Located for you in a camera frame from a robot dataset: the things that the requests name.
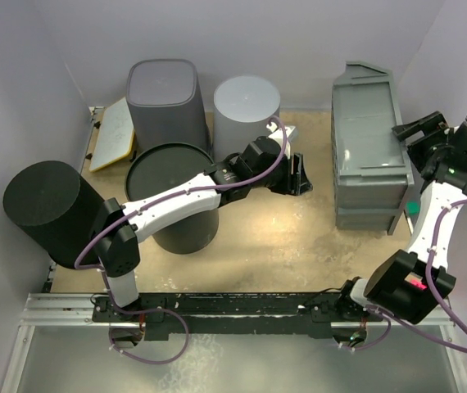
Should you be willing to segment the grey plastic crate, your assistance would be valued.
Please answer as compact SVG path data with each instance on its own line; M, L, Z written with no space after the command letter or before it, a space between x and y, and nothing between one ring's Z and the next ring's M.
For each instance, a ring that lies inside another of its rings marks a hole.
M392 72L347 61L332 87L331 140L336 225L394 233L415 181Z

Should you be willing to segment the dark blue round bin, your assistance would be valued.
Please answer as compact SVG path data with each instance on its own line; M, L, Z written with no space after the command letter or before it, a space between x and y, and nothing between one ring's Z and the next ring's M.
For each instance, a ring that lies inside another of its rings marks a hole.
M168 191L194 178L213 164L201 148L186 143L162 144L143 152L131 165L125 180L129 201L139 201ZM197 252L215 237L219 212L192 215L153 234L164 250L178 255Z

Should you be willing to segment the grey slotted square bin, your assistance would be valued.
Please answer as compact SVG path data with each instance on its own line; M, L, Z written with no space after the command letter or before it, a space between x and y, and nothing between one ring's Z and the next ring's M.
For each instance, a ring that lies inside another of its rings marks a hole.
M126 101L140 149L182 142L211 152L211 135L195 65L184 59L132 66Z

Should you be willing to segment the black round bin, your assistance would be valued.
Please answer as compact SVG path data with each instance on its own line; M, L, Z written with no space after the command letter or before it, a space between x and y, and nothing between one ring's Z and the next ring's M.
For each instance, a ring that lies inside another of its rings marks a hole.
M46 160L18 173L2 205L7 217L60 266L73 269L92 236L102 196L69 164Z

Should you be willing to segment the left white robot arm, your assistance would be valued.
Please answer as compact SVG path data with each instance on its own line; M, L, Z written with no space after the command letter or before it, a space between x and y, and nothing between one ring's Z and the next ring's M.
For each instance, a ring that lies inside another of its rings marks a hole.
M291 153L281 137L258 137L244 152L228 155L185 183L155 196L119 205L107 200L93 224L86 251L94 251L107 289L111 312L122 321L137 317L139 293L134 276L139 245L153 234L192 215L247 197L264 187L281 195L300 196L312 190L303 156Z

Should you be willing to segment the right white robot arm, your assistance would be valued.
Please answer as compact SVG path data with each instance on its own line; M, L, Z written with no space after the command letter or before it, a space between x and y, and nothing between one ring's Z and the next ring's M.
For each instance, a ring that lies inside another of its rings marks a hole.
M410 161L424 180L419 217L407 247L396 251L370 278L346 281L336 299L337 314L345 320L361 318L367 305L417 324L438 306L438 299L454 289L448 273L448 248L467 200L467 116L451 127L439 111L408 124L392 127L400 142L421 133L407 147Z

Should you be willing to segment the smooth lavender round bin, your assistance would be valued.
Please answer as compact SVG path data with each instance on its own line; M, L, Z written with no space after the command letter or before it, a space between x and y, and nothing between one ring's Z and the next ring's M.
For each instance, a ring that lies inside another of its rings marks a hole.
M241 152L259 136L266 124L279 115L279 90L269 80L240 75L222 82L214 93L213 148L216 160Z

